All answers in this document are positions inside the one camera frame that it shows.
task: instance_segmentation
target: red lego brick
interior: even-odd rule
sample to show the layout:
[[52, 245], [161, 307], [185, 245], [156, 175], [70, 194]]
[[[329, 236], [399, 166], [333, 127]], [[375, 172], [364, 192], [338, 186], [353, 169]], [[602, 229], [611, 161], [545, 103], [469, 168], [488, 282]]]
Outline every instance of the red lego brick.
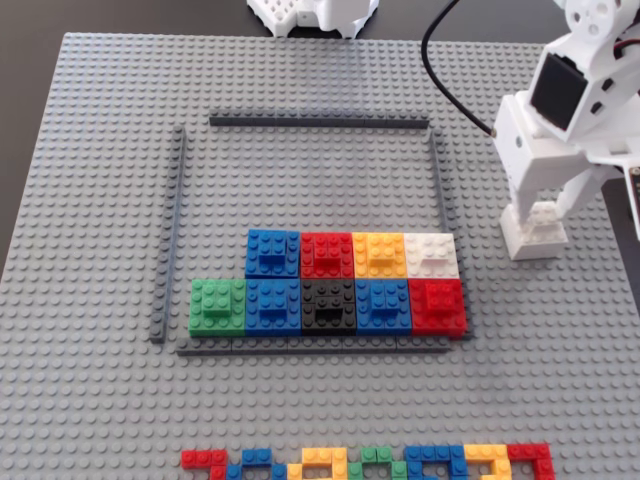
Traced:
[[460, 337], [467, 331], [459, 279], [409, 279], [412, 335]]
[[551, 449], [546, 443], [507, 445], [509, 461], [532, 462], [534, 480], [555, 480]]
[[300, 236], [301, 278], [354, 278], [350, 233], [303, 233]]
[[524, 443], [507, 445], [509, 460], [514, 462], [533, 462], [540, 458], [551, 458], [551, 449], [546, 443]]
[[183, 450], [182, 468], [209, 468], [227, 465], [226, 450]]
[[227, 467], [222, 467], [220, 465], [214, 465], [211, 467], [211, 472], [209, 473], [209, 480], [225, 480], [227, 476]]

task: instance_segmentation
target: green lego brick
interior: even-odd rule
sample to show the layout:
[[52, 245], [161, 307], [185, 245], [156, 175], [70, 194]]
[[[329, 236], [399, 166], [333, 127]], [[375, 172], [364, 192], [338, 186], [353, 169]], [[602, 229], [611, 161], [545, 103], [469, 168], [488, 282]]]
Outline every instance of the green lego brick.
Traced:
[[375, 447], [363, 447], [360, 449], [360, 460], [362, 463], [378, 463], [378, 455]]
[[245, 296], [244, 280], [193, 280], [189, 335], [243, 337]]
[[364, 474], [362, 473], [361, 463], [350, 463], [347, 466], [347, 472], [349, 474], [349, 480], [363, 480]]
[[407, 470], [407, 462], [392, 462], [391, 463], [391, 478], [402, 480], [408, 478], [409, 472]]
[[393, 455], [391, 454], [391, 447], [378, 447], [376, 448], [377, 463], [391, 463], [393, 461]]

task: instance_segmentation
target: white robot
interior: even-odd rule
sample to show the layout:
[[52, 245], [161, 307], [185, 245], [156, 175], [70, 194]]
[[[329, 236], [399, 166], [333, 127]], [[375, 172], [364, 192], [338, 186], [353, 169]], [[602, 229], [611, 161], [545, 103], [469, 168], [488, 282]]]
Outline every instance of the white robot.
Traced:
[[274, 37], [286, 37], [296, 26], [337, 30], [354, 38], [378, 8], [379, 0], [247, 0]]
[[[493, 130], [513, 260], [561, 255], [562, 220], [620, 176], [640, 239], [640, 0], [555, 2], [571, 33], [544, 48], [529, 90], [502, 99]], [[557, 201], [537, 201], [560, 187]]]

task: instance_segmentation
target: dark table surface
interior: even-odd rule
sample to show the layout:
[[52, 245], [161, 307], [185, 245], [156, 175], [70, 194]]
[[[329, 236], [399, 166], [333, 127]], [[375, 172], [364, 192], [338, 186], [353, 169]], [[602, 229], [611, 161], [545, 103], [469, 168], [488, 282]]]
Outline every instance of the dark table surface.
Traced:
[[[359, 38], [419, 40], [444, 3], [380, 0]], [[0, 1], [0, 271], [66, 32], [270, 36], [245, 0]], [[434, 39], [548, 43], [566, 32], [564, 12], [552, 0], [468, 0], [443, 22]], [[296, 29], [291, 36], [338, 38], [313, 29]], [[603, 191], [637, 304], [639, 244], [624, 184], [615, 180]]]

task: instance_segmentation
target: gray lego plate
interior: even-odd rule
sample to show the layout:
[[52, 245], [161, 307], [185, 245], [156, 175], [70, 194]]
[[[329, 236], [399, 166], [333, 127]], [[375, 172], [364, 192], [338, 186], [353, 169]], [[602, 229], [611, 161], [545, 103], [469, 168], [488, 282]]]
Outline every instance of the gray lego plate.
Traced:
[[[490, 121], [539, 52], [440, 43], [432, 56]], [[426, 113], [476, 338], [437, 355], [176, 356], [190, 280], [241, 275], [250, 227], [443, 228], [424, 131], [225, 129], [209, 125], [215, 107]], [[193, 144], [156, 346], [175, 125]], [[523, 263], [498, 226], [507, 202], [490, 140], [434, 90], [416, 42], [67, 35], [0, 285], [0, 478], [192, 478], [186, 448], [237, 462], [272, 447], [284, 463], [303, 446], [399, 458], [409, 444], [544, 441], [559, 479], [638, 477], [640, 321], [602, 199], [568, 222], [564, 258]]]

